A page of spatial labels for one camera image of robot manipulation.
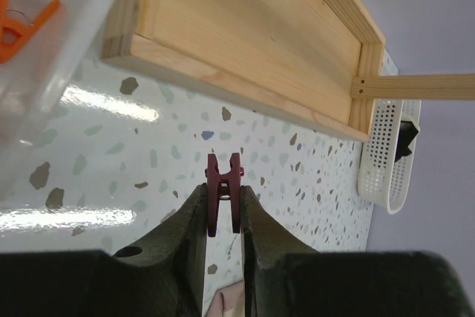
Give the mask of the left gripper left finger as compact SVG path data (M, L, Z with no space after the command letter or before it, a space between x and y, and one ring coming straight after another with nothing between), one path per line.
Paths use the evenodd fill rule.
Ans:
M135 242L101 250L1 255L2 316L200 316L206 185Z

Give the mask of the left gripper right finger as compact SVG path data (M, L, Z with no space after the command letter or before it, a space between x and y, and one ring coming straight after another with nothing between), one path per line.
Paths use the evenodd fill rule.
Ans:
M453 267L432 252L318 252L240 190L246 316L463 316Z

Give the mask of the pink beige underwear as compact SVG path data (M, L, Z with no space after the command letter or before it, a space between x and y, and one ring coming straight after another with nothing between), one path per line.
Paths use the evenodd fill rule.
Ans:
M239 281L216 291L209 309L208 317L244 317L245 289L244 282Z

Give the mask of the purple clothespin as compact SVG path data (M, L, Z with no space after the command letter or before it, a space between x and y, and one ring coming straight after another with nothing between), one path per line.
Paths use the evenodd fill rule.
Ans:
M233 153L229 160L230 170L221 174L215 154L208 154L208 165L205 170L208 192L207 232L210 238L217 233L219 205L222 200L229 200L232 213L232 231L240 233L240 188L244 168L240 163L240 154Z

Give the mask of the orange clothespin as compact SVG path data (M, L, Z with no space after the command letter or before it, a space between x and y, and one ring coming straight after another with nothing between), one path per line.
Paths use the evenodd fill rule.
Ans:
M10 18L8 12L9 0L1 0L1 63L11 60L46 24L60 8L60 0L52 0L44 7L38 16L30 23L24 24Z

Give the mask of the black underwear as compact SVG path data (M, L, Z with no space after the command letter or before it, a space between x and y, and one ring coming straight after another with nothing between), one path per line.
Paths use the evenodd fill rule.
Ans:
M412 120L401 121L395 153L396 162L403 157L409 157L413 153L410 145L416 139L419 132L420 128Z

